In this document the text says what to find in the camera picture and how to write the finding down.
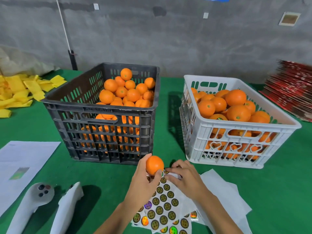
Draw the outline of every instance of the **human hand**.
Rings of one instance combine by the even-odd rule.
[[[146,160],[151,156],[149,153],[140,159],[124,199],[124,203],[131,206],[135,212],[149,201],[161,179],[161,170],[157,171],[153,181],[149,182],[146,178]]]
[[[178,160],[171,168],[165,170],[181,175],[181,180],[172,175],[165,175],[164,178],[175,184],[190,199],[199,201],[204,193],[209,192],[197,170],[188,160]]]

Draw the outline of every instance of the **round sticker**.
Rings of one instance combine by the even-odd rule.
[[[149,219],[146,216],[144,216],[142,217],[141,223],[143,226],[147,226],[149,224]]]
[[[154,205],[159,205],[159,199],[158,199],[157,197],[155,197],[155,198],[153,199],[153,204],[154,204]]]
[[[160,229],[160,232],[161,232],[161,233],[166,233],[167,231],[168,231],[168,226],[165,227],[165,228],[163,228],[163,229]]]
[[[154,219],[154,217],[155,217],[155,212],[154,212],[154,210],[148,211],[148,212],[147,212],[147,216],[148,216],[149,219]]]
[[[170,220],[175,220],[176,217],[177,217],[177,216],[176,216],[175,212],[170,211],[170,212],[168,213],[168,218],[169,218]]]
[[[191,218],[197,218],[197,212],[196,211],[191,212]]]
[[[141,215],[139,213],[137,213],[134,217],[133,217],[133,222],[134,223],[138,223],[141,219]]]
[[[168,223],[168,218],[165,215],[162,215],[159,221],[161,224],[166,225]]]
[[[181,226],[183,227],[183,228],[188,228],[188,220],[186,220],[185,218],[182,218],[181,219],[181,222],[180,222],[180,224],[181,224]]]
[[[171,228],[169,228],[169,234],[177,234],[177,228],[172,226]]]
[[[159,222],[157,220],[153,220],[151,222],[151,227],[153,230],[157,230],[159,228]]]
[[[172,198],[174,197],[174,193],[173,193],[172,191],[169,191],[169,192],[167,193],[167,196],[168,196],[170,199],[172,199]]]
[[[176,220],[175,222],[173,222],[172,224],[174,225],[178,225],[180,220]]]
[[[169,203],[165,203],[164,205],[163,205],[163,207],[165,208],[165,210],[170,210],[171,209],[171,204],[169,204]]]
[[[174,207],[177,207],[178,204],[179,204],[179,201],[178,201],[177,199],[172,199],[171,204],[172,204]]]
[[[163,208],[162,208],[161,206],[158,206],[158,207],[156,208],[156,213],[157,213],[158,215],[162,215],[162,214],[163,214]]]
[[[164,188],[166,191],[168,191],[168,190],[170,190],[170,185],[165,184],[165,185],[163,186],[163,188]]]
[[[162,202],[166,202],[166,201],[167,201],[167,196],[166,196],[166,195],[161,195],[161,196],[160,196],[160,200],[161,200]]]
[[[148,201],[147,204],[144,205],[144,207],[145,207],[146,209],[150,209],[150,208],[152,207],[152,203],[151,203],[150,201]]]
[[[158,194],[163,193],[163,189],[160,186],[157,187],[156,191]]]

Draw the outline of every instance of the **green tablecloth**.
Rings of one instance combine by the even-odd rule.
[[[80,73],[59,70],[49,77],[60,74],[70,80]],[[153,154],[161,157],[165,166],[169,166],[172,160],[185,159],[178,115],[183,84],[182,78],[161,78]],[[301,123],[302,128],[281,146],[261,170],[195,164],[199,173],[214,169],[226,181],[238,186],[240,195],[253,209],[247,215],[253,234],[311,232],[312,124]],[[11,140],[62,142],[41,102],[13,110],[11,118],[0,119],[0,129],[0,147]],[[37,182],[54,185],[55,197],[49,204],[38,208],[24,234],[49,233],[60,197],[71,184],[78,181],[83,185],[85,196],[76,205],[67,233],[93,233],[122,202],[135,169],[136,166],[130,165],[74,161],[62,142],[17,201],[0,218],[0,234],[6,232],[25,191]],[[192,229],[193,233],[210,233],[207,227],[197,223],[192,223]],[[124,233],[151,232],[133,228],[129,224]]]

